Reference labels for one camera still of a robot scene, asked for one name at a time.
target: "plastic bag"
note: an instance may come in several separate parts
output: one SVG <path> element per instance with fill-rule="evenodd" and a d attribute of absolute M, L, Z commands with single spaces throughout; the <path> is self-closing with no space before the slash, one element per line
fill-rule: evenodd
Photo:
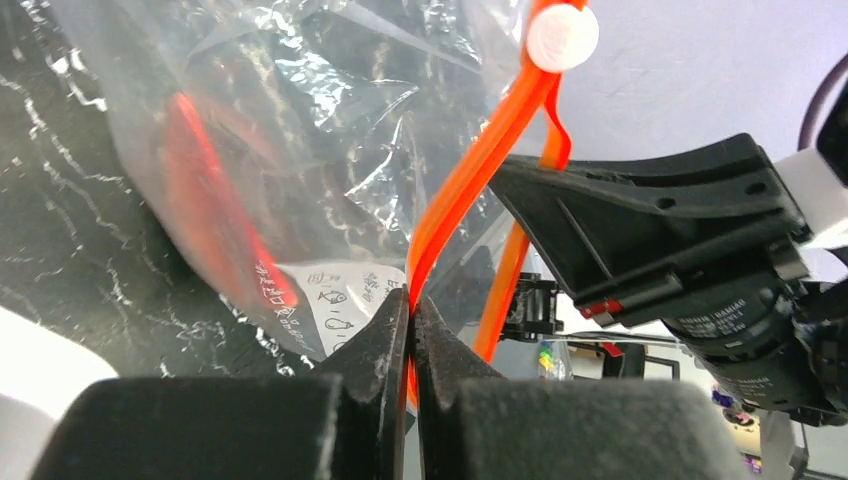
<path fill-rule="evenodd" d="M 401 286 L 416 221 L 518 70 L 529 0 L 54 0 L 121 161 L 189 263 L 323 359 Z M 488 190 L 428 294 L 479 321 Z"/>
<path fill-rule="evenodd" d="M 539 344 L 539 378 L 545 380 L 573 380 L 571 354 L 565 342 L 542 341 Z"/>

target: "cable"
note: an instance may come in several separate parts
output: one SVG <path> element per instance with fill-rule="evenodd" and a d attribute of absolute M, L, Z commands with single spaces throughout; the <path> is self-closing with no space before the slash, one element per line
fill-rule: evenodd
<path fill-rule="evenodd" d="M 649 340 L 639 340 L 639 339 L 606 339 L 606 338 L 582 338 L 582 337 L 564 337 L 564 338 L 545 338 L 546 342 L 553 343 L 565 343 L 568 345 L 572 345 L 574 343 L 611 343 L 611 344 L 638 344 L 644 345 L 646 347 L 662 347 L 662 348 L 674 348 L 679 349 L 679 347 L 673 343 L 667 342 L 652 342 Z"/>
<path fill-rule="evenodd" d="M 655 345 L 661 347 L 679 347 L 682 345 L 680 341 L 675 338 L 615 332 L 578 332 L 570 333 L 568 335 L 545 336 L 544 340 L 550 342 L 591 341 L 609 343 L 640 343 L 642 345 Z"/>
<path fill-rule="evenodd" d="M 827 102 L 827 98 L 833 93 L 833 90 L 839 84 L 839 80 L 846 73 L 848 73 L 848 53 L 833 66 L 821 84 L 819 84 L 816 93 L 813 94 L 810 105 L 807 106 L 807 112 L 804 114 L 804 120 L 801 122 L 801 133 L 798 135 L 798 150 L 804 150 L 813 145 L 813 129 L 819 123 L 825 102 Z"/>

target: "printed label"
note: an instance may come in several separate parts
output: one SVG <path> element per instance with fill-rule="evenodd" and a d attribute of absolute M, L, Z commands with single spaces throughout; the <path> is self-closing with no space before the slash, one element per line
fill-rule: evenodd
<path fill-rule="evenodd" d="M 259 285 L 262 288 L 262 296 L 265 297 L 268 304 L 273 306 L 274 314 L 277 316 L 277 321 L 280 322 L 280 325 L 286 329 L 298 345 L 303 347 L 303 349 L 307 352 L 314 353 L 315 349 L 309 346 L 303 332 L 300 329 L 300 321 L 296 318 L 292 318 L 292 315 L 294 315 L 296 310 L 294 307 L 289 305 L 295 304 L 296 302 L 297 297 L 294 292 L 288 287 L 283 290 L 283 287 L 280 286 L 280 283 L 283 282 L 273 279 L 272 274 L 274 272 L 269 268 L 265 268 L 263 264 L 257 263 L 255 271 L 257 279 L 259 280 Z M 286 301 L 286 296 L 291 296 L 291 298 Z"/>
<path fill-rule="evenodd" d="M 277 265 L 306 294 L 327 355 L 359 333 L 389 292 L 406 283 L 403 271 L 372 263 Z"/>
<path fill-rule="evenodd" d="M 731 389 L 735 389 L 740 398 L 759 399 L 769 395 L 774 390 L 774 382 L 769 377 L 756 377 L 747 379 L 728 378 L 723 375 L 713 374 L 716 380 Z"/>
<path fill-rule="evenodd" d="M 716 338 L 732 335 L 745 329 L 744 324 L 737 322 L 743 317 L 742 308 L 745 305 L 747 305 L 747 302 L 740 298 L 708 315 L 680 317 L 677 321 L 680 322 L 686 333 L 695 338 Z"/>

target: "orange plastic strip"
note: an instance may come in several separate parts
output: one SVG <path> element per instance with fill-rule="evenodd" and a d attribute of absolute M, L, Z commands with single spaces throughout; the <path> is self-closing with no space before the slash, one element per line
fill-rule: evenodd
<path fill-rule="evenodd" d="M 539 165 L 562 170 L 568 165 L 568 159 L 571 156 L 571 139 L 557 115 L 558 96 L 559 87 L 551 90 L 545 100 L 545 110 L 548 114 L 548 141 L 539 160 Z M 527 238 L 527 234 L 524 233 L 518 223 L 513 223 L 503 257 L 501 257 L 501 263 L 495 274 L 495 281 L 486 300 L 480 330 L 477 332 L 477 338 L 474 342 L 474 352 L 487 363 L 491 363 L 495 357 L 495 349 L 529 247 L 530 239 Z"/>
<path fill-rule="evenodd" d="M 541 10 L 557 3 L 562 2 L 535 0 L 529 18 L 532 20 Z M 435 195 L 412 237 L 407 260 L 411 313 L 414 314 L 424 282 L 459 222 L 506 159 L 560 77 L 540 70 L 527 58 L 527 52 L 522 52 L 522 69 L 512 89 L 495 109 L 489 125 Z M 407 396 L 417 407 L 418 378 L 414 362 L 410 362 L 407 376 Z"/>
<path fill-rule="evenodd" d="M 272 309 L 296 307 L 297 293 L 274 267 L 274 258 L 227 179 L 224 166 L 191 97 L 182 93 L 174 95 L 168 105 L 167 118 L 164 150 L 168 194 L 174 204 L 191 211 L 192 215 L 184 215 L 185 218 L 199 222 L 181 232 L 189 239 L 190 247 L 203 257 L 205 265 L 211 267 L 210 274 L 218 284 L 225 286 L 228 295 L 241 292 L 242 286 L 235 282 L 239 278 L 236 274 L 238 267 L 229 256 L 228 247 L 222 244 L 214 232 L 209 231 L 216 223 L 237 225 L 247 235 L 250 253 L 256 262 L 254 267 L 257 269 L 253 272 L 256 281 L 254 287 L 263 298 L 265 306 Z M 260 273 L 267 276 L 271 283 L 261 281 Z M 237 300 L 250 301 L 247 298 Z"/>

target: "dark marbled surface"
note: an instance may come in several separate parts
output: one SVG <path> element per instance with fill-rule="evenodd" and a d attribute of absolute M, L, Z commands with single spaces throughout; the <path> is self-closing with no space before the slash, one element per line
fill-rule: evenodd
<path fill-rule="evenodd" d="M 294 374 L 182 260 L 118 164 L 49 6 L 0 0 L 0 305 L 121 375 Z"/>

